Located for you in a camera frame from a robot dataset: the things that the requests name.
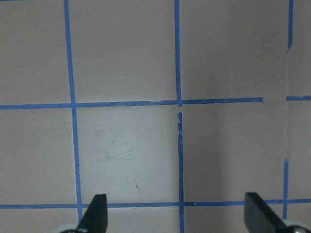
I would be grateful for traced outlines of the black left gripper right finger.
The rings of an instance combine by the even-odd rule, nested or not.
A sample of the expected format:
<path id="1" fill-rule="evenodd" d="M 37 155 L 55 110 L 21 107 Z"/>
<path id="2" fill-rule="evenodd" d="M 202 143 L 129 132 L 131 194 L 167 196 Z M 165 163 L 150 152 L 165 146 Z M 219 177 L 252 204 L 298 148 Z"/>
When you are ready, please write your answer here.
<path id="1" fill-rule="evenodd" d="M 244 224 L 250 233 L 309 233 L 311 229 L 297 221 L 282 220 L 256 193 L 244 195 Z"/>

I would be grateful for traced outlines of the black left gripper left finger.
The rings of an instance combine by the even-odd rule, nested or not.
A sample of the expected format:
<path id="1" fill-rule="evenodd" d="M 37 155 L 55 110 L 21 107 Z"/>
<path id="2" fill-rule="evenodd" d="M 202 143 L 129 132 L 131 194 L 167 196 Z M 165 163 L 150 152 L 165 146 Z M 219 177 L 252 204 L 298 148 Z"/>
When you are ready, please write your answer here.
<path id="1" fill-rule="evenodd" d="M 97 194 L 77 226 L 64 225 L 54 230 L 55 233 L 105 233 L 108 226 L 106 194 Z"/>

